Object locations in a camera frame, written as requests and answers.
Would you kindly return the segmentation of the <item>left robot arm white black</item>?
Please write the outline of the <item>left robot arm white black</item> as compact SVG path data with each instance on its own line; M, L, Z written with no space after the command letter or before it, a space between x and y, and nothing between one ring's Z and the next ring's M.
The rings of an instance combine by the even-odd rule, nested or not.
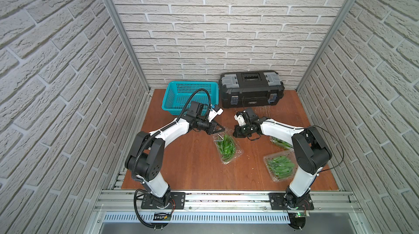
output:
M157 198L167 196L170 191L169 185L160 172L165 148L192 130L204 131L211 135L225 131L225 127L215 120L180 118L158 130L139 132L124 164L131 172L132 180L141 183L149 194Z

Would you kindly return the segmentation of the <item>clear clamshell container with peppers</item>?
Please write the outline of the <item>clear clamshell container with peppers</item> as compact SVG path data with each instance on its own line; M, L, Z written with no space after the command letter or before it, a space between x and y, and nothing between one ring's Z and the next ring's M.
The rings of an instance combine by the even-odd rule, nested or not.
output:
M217 147L221 162L225 165L243 154L237 139L233 137L232 129L213 134L213 142Z

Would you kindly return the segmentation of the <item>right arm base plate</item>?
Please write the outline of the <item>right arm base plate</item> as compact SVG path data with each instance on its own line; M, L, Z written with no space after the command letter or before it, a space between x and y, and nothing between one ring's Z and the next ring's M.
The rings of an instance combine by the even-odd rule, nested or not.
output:
M296 197L292 192L270 192L268 198L272 210L314 210L310 193Z

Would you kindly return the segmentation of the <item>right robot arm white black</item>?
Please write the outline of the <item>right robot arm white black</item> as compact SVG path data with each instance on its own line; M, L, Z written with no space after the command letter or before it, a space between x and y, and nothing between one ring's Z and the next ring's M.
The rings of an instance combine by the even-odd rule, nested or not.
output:
M290 151L265 156L264 163L272 180L292 178L285 194L279 198L281 207L313 210L311 186L332 158L332 153L317 128L294 127L269 117L260 118L251 108L237 112L234 119L238 122L233 132L235 138L249 139L252 134L257 133L291 147Z

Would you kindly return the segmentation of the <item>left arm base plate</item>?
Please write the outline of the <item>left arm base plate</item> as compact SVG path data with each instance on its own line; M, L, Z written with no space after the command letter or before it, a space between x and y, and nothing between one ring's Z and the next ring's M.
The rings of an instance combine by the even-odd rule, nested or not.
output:
M152 194L145 194L141 202L142 210L153 210L153 209L168 209L172 210L172 201L175 203L176 210L184 209L185 203L185 192L171 192L170 194L165 194L163 197L159 198Z

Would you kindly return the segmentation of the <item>teal plastic basket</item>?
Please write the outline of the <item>teal plastic basket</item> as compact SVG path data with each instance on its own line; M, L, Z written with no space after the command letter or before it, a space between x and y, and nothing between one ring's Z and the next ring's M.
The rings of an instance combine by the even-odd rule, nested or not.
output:
M208 91L212 105L219 104L219 86L216 82L172 81L165 91L162 109L178 116L189 97L198 89Z

